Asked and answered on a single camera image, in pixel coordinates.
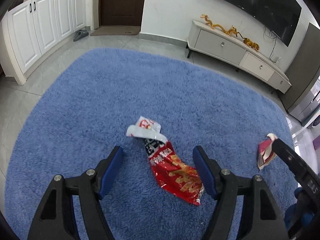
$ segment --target blue shaggy rug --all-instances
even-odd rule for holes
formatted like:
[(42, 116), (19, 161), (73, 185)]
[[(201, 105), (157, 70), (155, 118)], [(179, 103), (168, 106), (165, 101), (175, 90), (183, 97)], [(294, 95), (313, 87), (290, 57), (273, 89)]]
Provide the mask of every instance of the blue shaggy rug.
[[(162, 125), (178, 156), (194, 165), (201, 145), (234, 174), (261, 174), (282, 213), (297, 185), (279, 158), (259, 172), (258, 143), (270, 132), (293, 146), (280, 108), (268, 98), (214, 71), (187, 62), (121, 49), (93, 49), (79, 57), (47, 90), (16, 141), (7, 172), (5, 212), (22, 240), (49, 182), (94, 168), (115, 145), (124, 161), (101, 201), (116, 240), (201, 239), (215, 201), (204, 193), (194, 206), (161, 189), (142, 139), (125, 136), (140, 116)], [(238, 198), (230, 239), (242, 208)], [(87, 239), (78, 199), (75, 213)]]

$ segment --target brown door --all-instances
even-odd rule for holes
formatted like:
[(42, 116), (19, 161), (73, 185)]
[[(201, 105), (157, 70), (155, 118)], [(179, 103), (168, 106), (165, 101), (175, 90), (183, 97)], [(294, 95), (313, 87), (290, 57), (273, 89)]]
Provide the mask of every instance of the brown door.
[(101, 25), (141, 26), (144, 0), (100, 0)]

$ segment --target curved tv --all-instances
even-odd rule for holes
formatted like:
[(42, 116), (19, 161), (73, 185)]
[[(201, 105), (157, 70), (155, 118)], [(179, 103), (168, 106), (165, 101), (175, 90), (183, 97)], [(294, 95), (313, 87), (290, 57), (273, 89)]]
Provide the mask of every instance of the curved tv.
[(226, 0), (252, 15), (289, 46), (301, 6), (296, 0)]

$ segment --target red snack wrapper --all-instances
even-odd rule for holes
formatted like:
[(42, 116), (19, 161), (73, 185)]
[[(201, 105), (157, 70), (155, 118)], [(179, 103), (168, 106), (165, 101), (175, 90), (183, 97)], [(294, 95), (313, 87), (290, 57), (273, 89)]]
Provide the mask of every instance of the red snack wrapper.
[(145, 139), (151, 169), (158, 185), (190, 204), (200, 205), (204, 187), (195, 168), (183, 163), (171, 142)]
[(200, 205), (204, 187), (195, 168), (186, 165), (176, 155), (172, 144), (160, 134), (161, 126), (150, 119), (140, 117), (131, 125), (127, 136), (144, 138), (151, 169), (158, 185), (187, 201)]
[(265, 166), (276, 157), (276, 154), (272, 150), (272, 143), (277, 139), (277, 136), (273, 133), (267, 135), (268, 140), (259, 143), (258, 146), (258, 168), (262, 170)]

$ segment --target door mat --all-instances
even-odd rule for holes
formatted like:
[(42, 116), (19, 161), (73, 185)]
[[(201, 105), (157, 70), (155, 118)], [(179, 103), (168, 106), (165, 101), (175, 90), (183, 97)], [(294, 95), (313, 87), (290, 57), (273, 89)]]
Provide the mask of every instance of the door mat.
[(137, 35), (141, 30), (141, 26), (101, 26), (95, 30), (90, 36), (100, 35)]

